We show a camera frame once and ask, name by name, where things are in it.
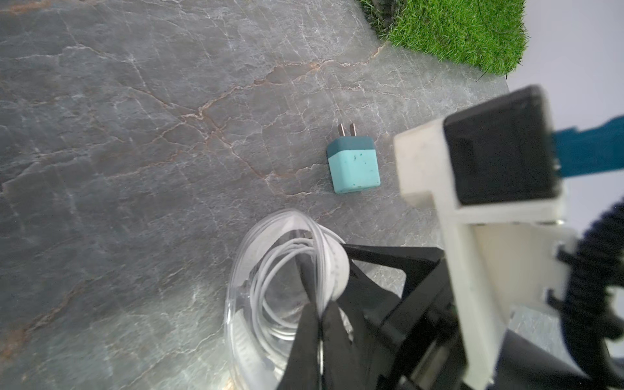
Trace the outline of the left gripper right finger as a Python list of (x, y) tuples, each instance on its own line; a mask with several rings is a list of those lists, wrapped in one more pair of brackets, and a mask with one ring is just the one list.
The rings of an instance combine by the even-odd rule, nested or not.
[(329, 302), (323, 314), (323, 388), (364, 389), (357, 352), (349, 339), (336, 302)]

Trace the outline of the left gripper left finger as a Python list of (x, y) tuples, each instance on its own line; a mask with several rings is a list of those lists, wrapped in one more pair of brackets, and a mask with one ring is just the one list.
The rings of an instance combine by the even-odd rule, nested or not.
[(319, 317), (314, 303), (307, 304), (299, 320), (287, 367), (278, 389), (316, 390), (320, 387)]

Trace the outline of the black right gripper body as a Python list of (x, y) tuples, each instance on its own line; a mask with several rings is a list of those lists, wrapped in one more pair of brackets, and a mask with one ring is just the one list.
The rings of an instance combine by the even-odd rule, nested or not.
[[(345, 244), (349, 282), (338, 300), (353, 327), (367, 389), (462, 389), (467, 367), (445, 252), (436, 247)], [(361, 261), (403, 271), (400, 294)]]

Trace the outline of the teal charger block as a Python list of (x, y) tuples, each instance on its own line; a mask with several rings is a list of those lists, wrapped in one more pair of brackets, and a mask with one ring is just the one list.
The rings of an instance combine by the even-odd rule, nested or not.
[(327, 148), (333, 190), (337, 194), (357, 193), (380, 187), (380, 170), (374, 140), (359, 136), (352, 123), (350, 133), (342, 123), (339, 136)]

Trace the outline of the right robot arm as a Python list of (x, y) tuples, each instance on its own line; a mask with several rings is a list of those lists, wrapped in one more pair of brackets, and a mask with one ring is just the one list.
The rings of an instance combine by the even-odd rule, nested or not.
[(350, 245), (404, 271), (400, 295), (353, 270), (341, 299), (372, 389), (616, 389), (623, 204), (585, 233), (562, 179), (620, 168), (623, 121), (552, 132), (540, 117), (452, 115), (394, 141), (401, 196), (432, 206), (440, 248)]

